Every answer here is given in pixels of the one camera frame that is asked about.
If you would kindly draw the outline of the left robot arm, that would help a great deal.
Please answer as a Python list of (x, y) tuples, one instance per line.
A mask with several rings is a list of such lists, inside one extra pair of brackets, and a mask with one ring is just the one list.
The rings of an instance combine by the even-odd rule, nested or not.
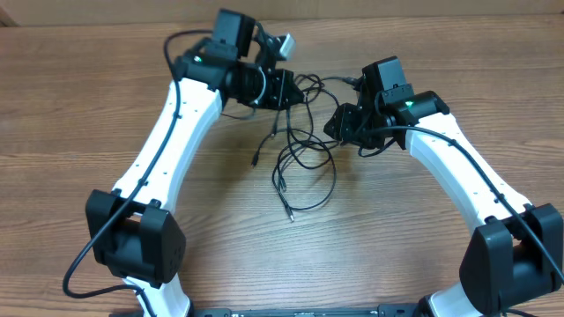
[(183, 179), (226, 103), (283, 110), (303, 100), (293, 73), (292, 35), (267, 33), (255, 19), (221, 10), (211, 30), (167, 59), (167, 99), (142, 150), (108, 191), (93, 191), (85, 205), (96, 261), (122, 279), (142, 316), (188, 316), (192, 306), (178, 273), (186, 239), (174, 213)]

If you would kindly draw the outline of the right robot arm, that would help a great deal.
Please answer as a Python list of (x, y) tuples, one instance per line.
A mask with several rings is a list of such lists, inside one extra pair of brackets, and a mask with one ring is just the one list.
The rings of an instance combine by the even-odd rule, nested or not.
[(458, 281), (416, 304), (381, 305), (381, 316), (504, 316), (563, 285), (563, 217), (535, 205), (502, 179), (459, 128), (433, 91), (414, 92), (400, 60), (364, 67), (323, 131), (373, 157), (398, 144), (438, 181), (471, 235)]

